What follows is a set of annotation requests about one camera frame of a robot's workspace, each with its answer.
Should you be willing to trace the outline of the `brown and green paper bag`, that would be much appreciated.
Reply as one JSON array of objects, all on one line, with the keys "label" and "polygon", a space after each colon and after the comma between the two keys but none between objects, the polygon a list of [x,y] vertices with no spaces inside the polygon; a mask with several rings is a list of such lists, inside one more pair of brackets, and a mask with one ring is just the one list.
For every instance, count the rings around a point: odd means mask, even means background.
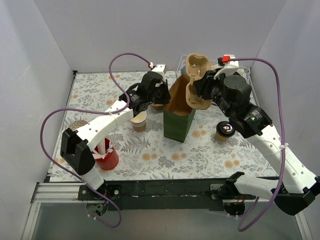
[{"label": "brown and green paper bag", "polygon": [[183,143],[189,133],[196,110],[186,102],[186,86],[189,80],[181,75],[169,89],[171,99],[163,107],[163,135]]}]

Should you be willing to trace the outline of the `stack of kraft paper cups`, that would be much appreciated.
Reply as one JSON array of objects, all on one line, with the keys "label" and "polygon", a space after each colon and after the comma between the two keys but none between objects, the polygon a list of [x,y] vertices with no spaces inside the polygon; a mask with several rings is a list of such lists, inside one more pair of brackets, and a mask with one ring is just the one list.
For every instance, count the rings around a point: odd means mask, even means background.
[{"label": "stack of kraft paper cups", "polygon": [[130,120],[133,129],[136,132],[143,132],[146,129],[147,113],[145,111],[140,112],[134,118]]}]

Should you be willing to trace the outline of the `black plastic cup lid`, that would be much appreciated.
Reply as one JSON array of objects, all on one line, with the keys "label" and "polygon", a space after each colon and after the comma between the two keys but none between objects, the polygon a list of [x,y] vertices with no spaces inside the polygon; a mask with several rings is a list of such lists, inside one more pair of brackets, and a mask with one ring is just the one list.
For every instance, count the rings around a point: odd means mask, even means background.
[{"label": "black plastic cup lid", "polygon": [[216,125],[216,132],[224,138],[230,138],[235,134],[235,129],[228,121],[221,121]]}]

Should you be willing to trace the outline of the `single kraft paper cup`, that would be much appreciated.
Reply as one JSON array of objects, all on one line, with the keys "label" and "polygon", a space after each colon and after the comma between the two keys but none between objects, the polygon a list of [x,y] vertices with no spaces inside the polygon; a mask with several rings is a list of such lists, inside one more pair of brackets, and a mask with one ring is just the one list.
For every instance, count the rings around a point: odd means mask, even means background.
[{"label": "single kraft paper cup", "polygon": [[218,142],[226,142],[229,138],[231,138],[234,134],[229,134],[229,135],[223,135],[223,134],[220,134],[219,132],[216,132],[215,133],[215,139],[218,141]]}]

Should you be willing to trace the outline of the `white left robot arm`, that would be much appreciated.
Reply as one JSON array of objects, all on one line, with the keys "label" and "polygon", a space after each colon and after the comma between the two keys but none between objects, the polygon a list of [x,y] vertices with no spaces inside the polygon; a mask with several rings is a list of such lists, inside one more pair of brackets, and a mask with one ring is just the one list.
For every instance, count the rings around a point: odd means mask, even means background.
[{"label": "white left robot arm", "polygon": [[89,194],[95,200],[103,199],[107,191],[103,177],[95,168],[93,150],[109,133],[147,110],[149,105],[164,105],[170,99],[166,71],[156,66],[142,77],[141,82],[130,86],[102,116],[76,130],[67,128],[62,133],[60,155],[89,185]]}]

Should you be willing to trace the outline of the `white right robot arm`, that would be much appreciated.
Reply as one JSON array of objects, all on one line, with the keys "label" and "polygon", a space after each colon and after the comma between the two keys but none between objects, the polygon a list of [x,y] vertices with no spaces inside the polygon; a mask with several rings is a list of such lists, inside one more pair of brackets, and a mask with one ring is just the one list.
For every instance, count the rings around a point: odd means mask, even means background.
[{"label": "white right robot arm", "polygon": [[251,177],[236,172],[213,193],[221,199],[237,199],[241,195],[252,195],[263,199],[274,199],[275,204],[286,214],[294,216],[308,207],[320,193],[320,179],[308,170],[281,143],[276,127],[265,111],[250,102],[252,87],[239,74],[216,76],[216,70],[208,70],[202,77],[192,76],[190,85],[199,98],[213,101],[228,117],[229,124],[251,143],[269,162],[272,168],[283,174],[279,181]]}]

